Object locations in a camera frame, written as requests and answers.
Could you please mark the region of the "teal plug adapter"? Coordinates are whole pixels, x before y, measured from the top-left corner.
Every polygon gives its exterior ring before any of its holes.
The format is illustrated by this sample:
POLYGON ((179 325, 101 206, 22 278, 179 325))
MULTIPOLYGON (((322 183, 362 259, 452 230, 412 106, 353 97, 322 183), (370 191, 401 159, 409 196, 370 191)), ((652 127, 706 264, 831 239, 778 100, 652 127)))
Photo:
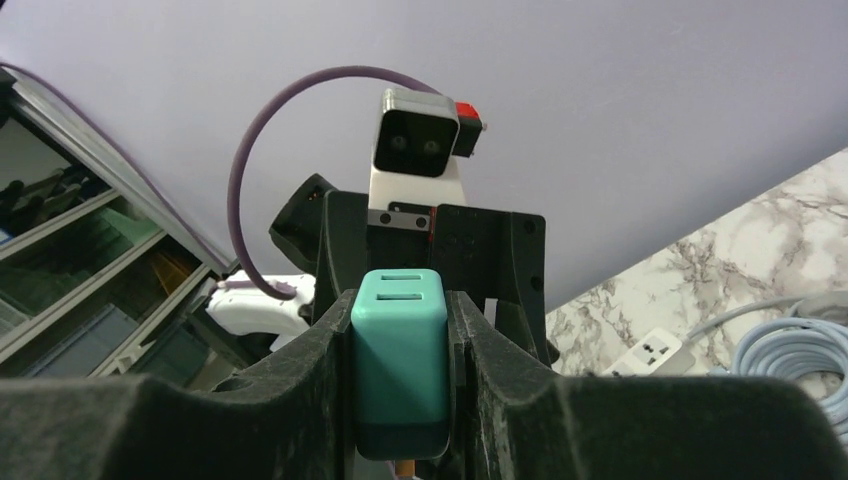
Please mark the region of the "teal plug adapter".
POLYGON ((370 271, 350 320, 359 454, 380 461, 440 456, 450 431, 448 311, 440 275, 370 271))

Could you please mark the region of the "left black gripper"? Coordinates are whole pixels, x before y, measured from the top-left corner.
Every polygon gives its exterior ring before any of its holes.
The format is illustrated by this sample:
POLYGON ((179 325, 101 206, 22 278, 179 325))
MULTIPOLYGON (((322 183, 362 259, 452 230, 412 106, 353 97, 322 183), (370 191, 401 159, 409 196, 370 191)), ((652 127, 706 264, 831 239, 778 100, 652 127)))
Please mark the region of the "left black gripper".
POLYGON ((364 193, 332 191, 323 202, 313 317, 319 319, 374 269, 435 270, 447 290, 478 308, 499 302, 496 329, 541 363, 552 362, 545 327, 546 220, 541 215, 443 204, 423 207, 424 230, 379 230, 364 193))

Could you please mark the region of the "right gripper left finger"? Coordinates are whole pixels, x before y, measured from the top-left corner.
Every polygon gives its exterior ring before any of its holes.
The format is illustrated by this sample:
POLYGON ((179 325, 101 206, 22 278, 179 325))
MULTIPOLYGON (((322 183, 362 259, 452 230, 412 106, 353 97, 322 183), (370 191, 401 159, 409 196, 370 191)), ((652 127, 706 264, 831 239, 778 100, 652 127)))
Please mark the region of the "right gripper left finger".
POLYGON ((2 477, 351 478, 354 298, 210 392, 150 374, 3 381, 2 477))

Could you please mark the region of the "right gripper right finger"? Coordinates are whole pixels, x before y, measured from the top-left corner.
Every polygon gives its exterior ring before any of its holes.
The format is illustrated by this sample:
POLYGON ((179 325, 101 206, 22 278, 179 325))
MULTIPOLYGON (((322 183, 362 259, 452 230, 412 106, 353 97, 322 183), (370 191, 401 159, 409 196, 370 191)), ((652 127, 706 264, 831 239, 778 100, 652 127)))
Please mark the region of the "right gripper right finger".
POLYGON ((447 296, 462 398, 451 479, 843 479, 819 407, 750 377, 565 377, 447 296))

